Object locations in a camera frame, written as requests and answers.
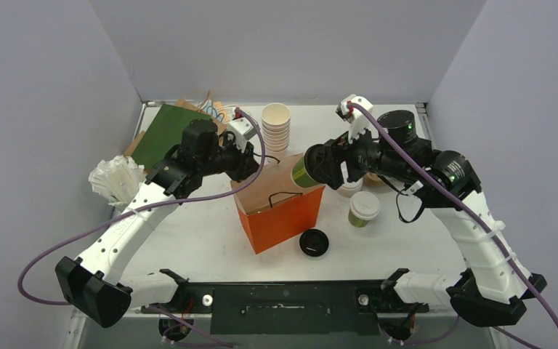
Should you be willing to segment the white plastic lid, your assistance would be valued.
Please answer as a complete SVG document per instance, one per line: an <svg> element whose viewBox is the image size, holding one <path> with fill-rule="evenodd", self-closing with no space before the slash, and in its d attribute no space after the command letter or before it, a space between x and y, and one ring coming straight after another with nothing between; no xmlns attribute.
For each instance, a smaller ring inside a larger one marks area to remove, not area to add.
<svg viewBox="0 0 558 349"><path fill-rule="evenodd" d="M373 220L379 214L380 209L380 200L367 191L357 192L350 198L349 213L359 220Z"/></svg>

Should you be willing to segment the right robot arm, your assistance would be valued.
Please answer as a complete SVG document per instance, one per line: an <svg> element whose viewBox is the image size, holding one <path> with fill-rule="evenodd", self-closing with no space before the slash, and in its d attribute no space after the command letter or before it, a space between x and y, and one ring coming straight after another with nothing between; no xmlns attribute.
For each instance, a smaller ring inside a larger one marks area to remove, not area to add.
<svg viewBox="0 0 558 349"><path fill-rule="evenodd" d="M351 109L342 135L309 147L292 169L301 188L322 184L337 189L366 174L403 184L400 194L415 196L447 229L464 259L456 274L396 270L381 284L382 301L393 311L406 305L450 308L478 327L511 326L524 316L525 301L546 287L546 279L516 258L494 220L480 179L460 153L440 151L416 134L407 110L377 118L377 136L365 115Z"/></svg>

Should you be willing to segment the orange paper bag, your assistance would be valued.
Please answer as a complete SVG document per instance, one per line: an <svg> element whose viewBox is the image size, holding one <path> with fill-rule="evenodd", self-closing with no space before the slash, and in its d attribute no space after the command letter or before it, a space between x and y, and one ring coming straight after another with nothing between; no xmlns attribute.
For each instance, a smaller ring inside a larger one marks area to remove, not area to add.
<svg viewBox="0 0 558 349"><path fill-rule="evenodd" d="M304 231L314 228L324 186L301 188L291 173L302 161L301 153L264 165L261 174L245 187L232 181L238 216L255 254L260 254Z"/></svg>

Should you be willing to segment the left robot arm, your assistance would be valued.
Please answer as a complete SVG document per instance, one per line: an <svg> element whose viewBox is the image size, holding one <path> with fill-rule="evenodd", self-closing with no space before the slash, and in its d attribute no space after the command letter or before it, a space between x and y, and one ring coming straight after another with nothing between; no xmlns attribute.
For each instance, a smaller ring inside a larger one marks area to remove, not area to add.
<svg viewBox="0 0 558 349"><path fill-rule="evenodd" d="M191 196L203 179L226 174L236 182L261 172L251 138L255 121L244 117L219 134L206 119L191 121L180 143L172 146L140 185L123 213L79 256L63 257L55 267L65 300L102 328L116 324L138 307L162 304L177 313L187 306L187 280L169 269L125 279L124 270L159 224Z"/></svg>

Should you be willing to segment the green paper cup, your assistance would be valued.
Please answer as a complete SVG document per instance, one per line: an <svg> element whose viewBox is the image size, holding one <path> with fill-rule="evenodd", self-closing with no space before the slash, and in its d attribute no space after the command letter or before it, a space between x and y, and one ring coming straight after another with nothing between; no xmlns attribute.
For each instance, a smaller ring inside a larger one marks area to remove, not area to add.
<svg viewBox="0 0 558 349"><path fill-rule="evenodd" d="M307 170L306 156L303 155L291 170L291 179L295 186L303 189L314 188L322 185L322 183L315 180Z"/></svg>
<svg viewBox="0 0 558 349"><path fill-rule="evenodd" d="M363 228L370 222L370 220L363 219L363 218L357 216L352 211L349 211L348 221L352 226L354 226L356 228Z"/></svg>

